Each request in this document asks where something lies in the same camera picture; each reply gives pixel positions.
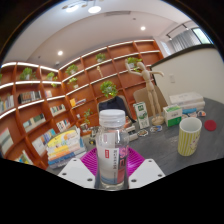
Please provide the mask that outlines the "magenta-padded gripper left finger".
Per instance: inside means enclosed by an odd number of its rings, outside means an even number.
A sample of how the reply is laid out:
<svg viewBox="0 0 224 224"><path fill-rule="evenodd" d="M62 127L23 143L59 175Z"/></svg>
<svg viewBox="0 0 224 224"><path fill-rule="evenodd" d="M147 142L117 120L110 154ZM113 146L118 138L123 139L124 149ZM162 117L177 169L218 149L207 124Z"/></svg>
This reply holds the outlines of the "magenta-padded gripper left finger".
<svg viewBox="0 0 224 224"><path fill-rule="evenodd" d="M94 189L97 172L97 149L94 148L81 158L72 158L58 176L78 186Z"/></svg>

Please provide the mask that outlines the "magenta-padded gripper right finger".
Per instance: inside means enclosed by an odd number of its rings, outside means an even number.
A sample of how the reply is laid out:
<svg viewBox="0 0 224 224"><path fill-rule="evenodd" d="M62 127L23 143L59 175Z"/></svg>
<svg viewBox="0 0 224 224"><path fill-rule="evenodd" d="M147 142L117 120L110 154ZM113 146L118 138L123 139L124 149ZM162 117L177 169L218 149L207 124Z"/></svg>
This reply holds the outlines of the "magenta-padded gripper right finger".
<svg viewBox="0 0 224 224"><path fill-rule="evenodd" d="M130 148L127 160L127 177L130 189L140 188L163 178L165 174L152 159L145 159Z"/></svg>

